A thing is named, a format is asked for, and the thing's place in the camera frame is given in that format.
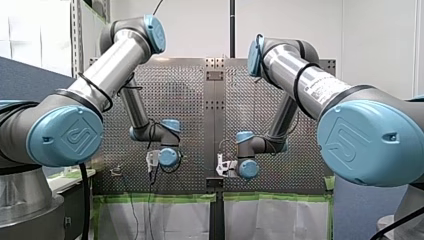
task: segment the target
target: metal pole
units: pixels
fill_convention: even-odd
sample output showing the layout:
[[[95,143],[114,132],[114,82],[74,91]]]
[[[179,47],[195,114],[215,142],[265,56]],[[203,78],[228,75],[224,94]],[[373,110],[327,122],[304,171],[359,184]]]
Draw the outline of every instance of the metal pole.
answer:
[[[236,57],[236,0],[230,0],[230,58]]]

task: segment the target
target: perforated metal panel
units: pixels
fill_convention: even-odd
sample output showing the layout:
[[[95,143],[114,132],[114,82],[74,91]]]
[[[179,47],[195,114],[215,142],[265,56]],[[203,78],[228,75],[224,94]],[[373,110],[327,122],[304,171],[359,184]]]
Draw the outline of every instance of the perforated metal panel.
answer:
[[[335,61],[323,60],[321,67],[334,74]],[[231,139],[223,148],[225,160],[235,159],[235,135],[251,130],[265,134],[277,107],[285,94],[264,80],[255,83],[247,73],[246,61],[226,61],[226,111],[224,136]],[[276,156],[258,154],[260,175],[246,182],[242,179],[225,179],[225,191],[270,191],[296,193],[324,193],[323,177],[330,172],[321,158],[316,142],[316,123],[303,113],[288,138],[288,151]]]
[[[152,60],[135,71],[149,117],[155,121],[175,118],[181,122],[180,146],[185,157],[176,173],[159,171],[154,185],[159,192],[205,192],[204,74],[204,59]],[[123,103],[119,98],[114,103],[114,108],[105,114],[105,137],[99,158],[102,170],[95,178],[94,190],[96,194],[147,192],[147,144],[130,140],[130,121]],[[159,144],[152,144],[151,149],[159,149]],[[118,165],[122,166],[127,186],[122,178],[110,174],[110,169]]]
[[[153,191],[206,192],[206,173],[214,174],[211,168],[216,161],[217,143],[222,140],[217,136],[231,140],[223,144],[225,160],[235,159],[236,133],[252,130],[265,134],[284,94],[265,81],[255,84],[255,79],[247,74],[246,60],[226,59],[222,70],[225,77],[218,81],[207,80],[206,64],[205,59],[151,60],[135,71],[149,116],[155,121],[176,118],[181,122],[184,161],[174,174],[159,171]],[[334,74],[334,61],[321,61],[321,66]],[[105,114],[101,153],[93,161],[99,171],[93,189],[95,194],[148,192],[147,144],[130,140],[130,121],[122,101],[116,98],[114,103],[115,107]],[[221,126],[217,122],[222,118]],[[320,157],[315,132],[315,122],[301,114],[296,131],[289,137],[289,151],[277,156],[258,155],[259,177],[247,184],[240,179],[226,179],[225,191],[324,193],[323,177],[331,172]],[[118,165],[123,169],[126,184],[123,178],[110,174]]]

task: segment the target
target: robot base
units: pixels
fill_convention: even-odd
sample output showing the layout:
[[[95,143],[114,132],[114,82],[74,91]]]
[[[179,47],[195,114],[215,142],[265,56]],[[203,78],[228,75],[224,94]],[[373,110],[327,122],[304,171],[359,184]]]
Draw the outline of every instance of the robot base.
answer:
[[[43,171],[0,176],[0,239],[65,239],[65,205]]]
[[[56,196],[50,208],[13,222],[0,223],[0,239],[65,239],[65,205],[63,197]]]

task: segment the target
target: metal frame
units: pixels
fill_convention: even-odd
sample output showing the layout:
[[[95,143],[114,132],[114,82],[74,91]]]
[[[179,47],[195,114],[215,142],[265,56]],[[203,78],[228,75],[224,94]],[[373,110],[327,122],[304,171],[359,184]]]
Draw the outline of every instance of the metal frame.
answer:
[[[321,66],[323,69],[326,69],[328,72],[334,74],[335,72],[335,61],[334,60],[322,60]],[[179,174],[177,172],[177,179],[173,178],[173,175],[159,175],[158,177],[160,179],[165,178],[164,180],[160,180],[162,183],[157,184],[153,190],[153,192],[159,192],[163,194],[188,194],[188,193],[215,193],[216,194],[216,201],[211,203],[210,208],[210,235],[209,238],[211,240],[221,240],[225,239],[225,225],[224,225],[224,219],[225,219],[225,213],[224,213],[224,201],[223,201],[223,192],[224,191],[257,191],[258,189],[250,189],[250,188],[228,188],[228,186],[225,188],[225,182],[231,182],[232,180],[228,179],[222,179],[217,176],[215,172],[215,167],[217,164],[217,154],[219,152],[219,143],[221,140],[225,139],[225,137],[228,138],[235,138],[234,136],[226,136],[226,119],[227,119],[227,108],[228,103],[227,101],[227,84],[237,84],[235,81],[235,78],[237,77],[236,70],[234,67],[238,67],[239,69],[244,69],[246,67],[246,60],[245,59],[222,59],[222,58],[207,58],[207,59],[152,59],[147,64],[143,66],[139,66],[137,68],[136,72],[136,79],[139,84],[145,84],[148,87],[151,87],[153,91],[170,91],[169,89],[159,89],[161,85],[157,85],[155,81],[153,82],[145,82],[143,81],[149,78],[148,74],[151,74],[153,72],[155,78],[166,78],[167,73],[166,69],[163,71],[160,71],[160,68],[171,68],[175,69],[176,71],[186,71],[187,68],[195,68],[195,71],[202,72],[201,78],[198,79],[198,81],[201,82],[203,88],[200,89],[202,92],[201,97],[201,104],[196,106],[190,106],[193,108],[196,108],[196,110],[202,111],[203,114],[203,160],[204,162],[200,162],[203,167],[201,170],[199,170],[199,166],[190,165],[189,168],[182,168],[179,171],[184,173]],[[184,78],[187,76],[185,75],[179,75],[179,72],[176,72],[172,76],[177,77],[178,80],[181,81],[181,83],[184,83],[186,81]],[[153,117],[161,116],[160,113],[166,114],[166,106],[159,106],[156,104],[157,100],[153,99],[152,101],[149,101],[150,98],[146,98],[147,95],[144,97],[145,104],[147,106],[147,111],[152,113]],[[132,142],[129,140],[128,131],[127,128],[130,126],[128,117],[123,112],[123,109],[120,109],[119,106],[120,100],[115,101],[117,102],[115,108],[106,114],[105,116],[105,124],[106,128],[109,128],[106,130],[106,139],[105,144],[103,146],[103,151],[99,155],[99,158],[96,159],[96,161],[93,163],[93,166],[98,166],[100,163],[100,169],[97,168],[99,171],[98,175],[95,178],[94,182],[94,190],[97,190],[98,194],[116,194],[119,192],[140,192],[148,191],[148,179],[147,178],[140,178],[140,176],[147,176],[147,166],[146,162],[143,159],[145,147],[146,144],[140,144],[136,142]],[[181,121],[182,126],[184,124],[187,124],[184,120]],[[118,125],[126,125],[124,129],[119,129]],[[121,136],[120,134],[124,133],[124,139],[117,139],[117,136]],[[108,149],[110,147],[113,147],[115,143],[113,141],[118,141],[120,144],[125,144],[125,149],[118,150],[112,150]],[[232,151],[231,148],[228,148],[226,144],[223,144],[223,150],[225,151]],[[119,159],[119,156],[122,157],[117,162],[108,162],[110,161],[110,157],[108,161],[105,161],[106,158],[108,158],[107,155],[112,155],[111,157],[117,157]],[[199,159],[190,159],[190,161],[198,161]],[[133,168],[129,175],[126,177],[126,181],[128,181],[126,184],[129,186],[125,186],[126,184],[123,182],[122,179],[114,178],[110,175],[109,170],[111,170],[114,167],[117,167],[117,164],[122,163],[124,165],[131,165],[131,168]],[[324,175],[332,175],[332,172],[326,167],[324,168]],[[193,172],[190,172],[191,168],[196,168],[198,170],[194,174],[198,174],[200,172],[203,172],[203,176],[200,178],[193,177]],[[128,174],[128,168],[123,167],[123,174]],[[195,191],[187,191],[185,189],[184,185],[172,185],[176,181],[180,181],[181,178],[188,177],[189,181],[199,181],[200,179],[204,179],[202,183],[204,184],[204,188],[197,189]],[[160,191],[157,191],[157,186],[159,185],[159,188],[163,187],[163,182],[166,182],[166,184],[170,184],[167,189],[162,189]],[[272,189],[263,189],[263,191],[269,191],[272,192]],[[281,188],[278,188],[274,191],[282,192],[283,190]],[[325,193],[325,186],[324,186],[324,178],[322,178],[322,189],[289,189],[287,192],[297,192],[297,193],[303,193],[303,194],[323,194]]]
[[[81,0],[71,1],[72,76],[84,70]]]

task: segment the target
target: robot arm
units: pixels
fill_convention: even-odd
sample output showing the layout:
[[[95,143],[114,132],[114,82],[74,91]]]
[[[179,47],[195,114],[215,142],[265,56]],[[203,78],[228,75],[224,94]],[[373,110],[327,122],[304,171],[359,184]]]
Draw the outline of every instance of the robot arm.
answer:
[[[151,15],[114,22],[101,34],[102,56],[68,89],[56,90],[38,106],[20,111],[6,111],[10,103],[0,102],[0,168],[73,166],[89,160],[101,144],[102,112],[112,107],[111,98],[128,83],[137,65],[163,52],[165,44],[162,25]],[[179,122],[164,120],[154,126],[155,134],[146,134],[138,130],[151,128],[138,92],[123,89],[122,95],[137,129],[133,139],[161,141],[170,146],[171,155],[176,152]]]
[[[252,42],[248,69],[252,76],[262,76],[286,91],[318,122],[323,159],[342,178],[380,187],[420,181],[424,104],[397,99],[368,85],[350,86],[321,70],[317,61],[316,51],[306,42],[259,37]],[[249,154],[257,153],[255,138],[250,139]],[[239,151],[249,152],[242,150],[243,144],[239,143]]]

